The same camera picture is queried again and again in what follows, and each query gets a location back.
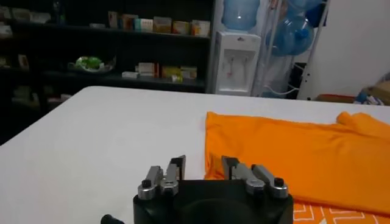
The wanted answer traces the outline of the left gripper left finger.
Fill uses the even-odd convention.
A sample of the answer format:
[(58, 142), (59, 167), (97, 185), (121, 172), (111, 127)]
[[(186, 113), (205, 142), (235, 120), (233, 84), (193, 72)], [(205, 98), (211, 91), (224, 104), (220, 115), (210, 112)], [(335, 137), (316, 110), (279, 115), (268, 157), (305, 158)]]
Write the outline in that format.
[(179, 181), (185, 177), (186, 156), (171, 158), (166, 172), (160, 166), (151, 166), (146, 178), (138, 186), (140, 200), (152, 200), (158, 195), (175, 196), (179, 191)]

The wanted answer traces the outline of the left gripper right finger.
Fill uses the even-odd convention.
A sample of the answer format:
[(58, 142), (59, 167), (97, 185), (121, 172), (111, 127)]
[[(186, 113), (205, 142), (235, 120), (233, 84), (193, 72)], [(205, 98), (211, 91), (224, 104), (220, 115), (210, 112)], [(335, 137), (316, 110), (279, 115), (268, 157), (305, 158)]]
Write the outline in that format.
[(250, 195), (259, 195), (267, 191), (276, 199), (288, 198), (288, 185), (283, 178), (275, 177), (263, 165), (253, 164), (248, 168), (238, 158), (222, 156), (224, 178), (226, 180), (242, 180), (246, 192)]

